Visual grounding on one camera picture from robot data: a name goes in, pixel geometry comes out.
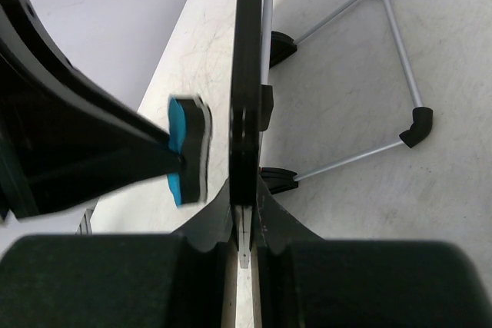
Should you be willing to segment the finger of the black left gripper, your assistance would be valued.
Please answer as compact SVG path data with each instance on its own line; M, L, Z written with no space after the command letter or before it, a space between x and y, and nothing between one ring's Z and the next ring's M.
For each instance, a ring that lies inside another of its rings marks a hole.
M92 83L29 0L1 0L1 213L67 210L177 173L168 134Z

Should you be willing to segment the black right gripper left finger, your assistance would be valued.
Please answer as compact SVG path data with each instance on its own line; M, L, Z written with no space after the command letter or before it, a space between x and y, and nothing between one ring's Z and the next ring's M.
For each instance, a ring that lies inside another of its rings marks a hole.
M169 234L17 240L1 261L1 325L233 327L236 272L224 185Z

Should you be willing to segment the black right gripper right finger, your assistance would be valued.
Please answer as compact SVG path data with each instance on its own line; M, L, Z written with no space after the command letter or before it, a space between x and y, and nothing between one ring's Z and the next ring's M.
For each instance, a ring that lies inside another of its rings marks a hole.
M256 327L489 327L491 302L453 244L325 240L258 184L251 277Z

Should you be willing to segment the blue whiteboard eraser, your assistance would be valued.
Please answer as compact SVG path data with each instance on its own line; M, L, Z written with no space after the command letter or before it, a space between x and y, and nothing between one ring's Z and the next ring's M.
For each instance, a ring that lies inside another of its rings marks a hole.
M168 175L177 207L203 202L208 196L208 159L212 137L211 110L198 97L172 97L168 102L169 149L182 163Z

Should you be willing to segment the black framed whiteboard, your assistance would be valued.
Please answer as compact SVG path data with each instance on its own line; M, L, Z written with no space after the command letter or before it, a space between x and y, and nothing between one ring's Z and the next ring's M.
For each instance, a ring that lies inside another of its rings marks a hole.
M262 0L237 0L231 73L229 182L233 206L257 197Z

